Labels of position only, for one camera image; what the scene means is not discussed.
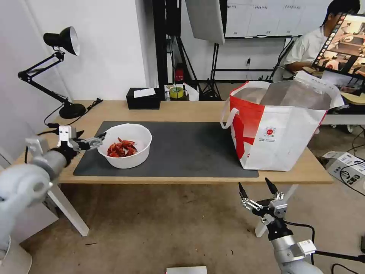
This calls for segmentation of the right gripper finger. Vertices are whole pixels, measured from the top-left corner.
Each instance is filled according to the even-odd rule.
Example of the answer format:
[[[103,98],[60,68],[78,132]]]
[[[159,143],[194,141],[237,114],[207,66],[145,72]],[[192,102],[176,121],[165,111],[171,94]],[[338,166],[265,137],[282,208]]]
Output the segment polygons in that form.
[[[252,211],[252,210],[255,210],[255,211],[260,211],[262,210],[262,205],[258,204],[257,202],[251,200],[248,198],[248,195],[246,193],[246,191],[244,190],[242,184],[240,182],[238,182],[238,187],[239,187],[239,195],[241,197],[241,203],[242,205]]]
[[[267,184],[267,187],[269,188],[269,191],[273,195],[274,200],[283,200],[284,199],[284,193],[280,192],[276,185],[272,183],[267,177],[265,177],[265,181]]]

